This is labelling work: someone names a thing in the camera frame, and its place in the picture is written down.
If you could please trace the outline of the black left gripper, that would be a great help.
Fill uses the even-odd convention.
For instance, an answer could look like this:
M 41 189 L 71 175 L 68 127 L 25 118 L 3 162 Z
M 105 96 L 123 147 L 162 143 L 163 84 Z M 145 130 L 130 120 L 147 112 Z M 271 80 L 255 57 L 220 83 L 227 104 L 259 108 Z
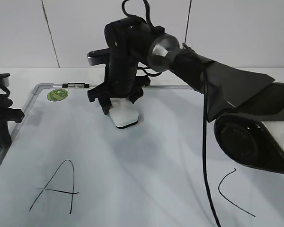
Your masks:
M 11 143 L 8 123 L 21 123 L 25 115 L 21 109 L 10 108 L 12 100 L 9 98 L 10 91 L 7 87 L 0 87 L 4 94 L 0 94 L 0 148 L 8 148 Z

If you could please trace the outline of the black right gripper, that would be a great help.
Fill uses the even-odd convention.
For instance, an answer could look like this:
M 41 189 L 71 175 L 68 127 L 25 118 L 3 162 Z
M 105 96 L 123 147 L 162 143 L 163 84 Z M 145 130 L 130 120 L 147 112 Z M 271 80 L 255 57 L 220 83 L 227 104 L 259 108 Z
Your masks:
M 139 63 L 150 67 L 147 57 L 156 39 L 156 27 L 149 19 L 125 17 L 105 25 L 104 36 L 110 61 L 105 65 L 104 82 L 88 91 L 88 99 L 97 99 L 104 115 L 108 115 L 111 99 L 127 98 L 134 104 L 143 97 L 142 87 L 149 86 L 149 74 L 136 74 Z

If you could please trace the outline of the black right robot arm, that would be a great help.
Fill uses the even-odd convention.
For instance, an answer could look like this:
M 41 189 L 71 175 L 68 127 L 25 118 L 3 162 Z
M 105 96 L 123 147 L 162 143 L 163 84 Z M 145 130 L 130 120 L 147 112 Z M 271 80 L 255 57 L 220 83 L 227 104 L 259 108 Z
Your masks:
M 104 64 L 105 79 L 88 91 L 104 114 L 111 100 L 134 103 L 150 84 L 138 76 L 139 63 L 158 76 L 170 71 L 205 97 L 205 116 L 223 152 L 237 163 L 284 174 L 284 83 L 267 74 L 239 70 L 181 48 L 163 27 L 126 17 L 105 26 L 106 49 L 87 54 L 91 66 Z

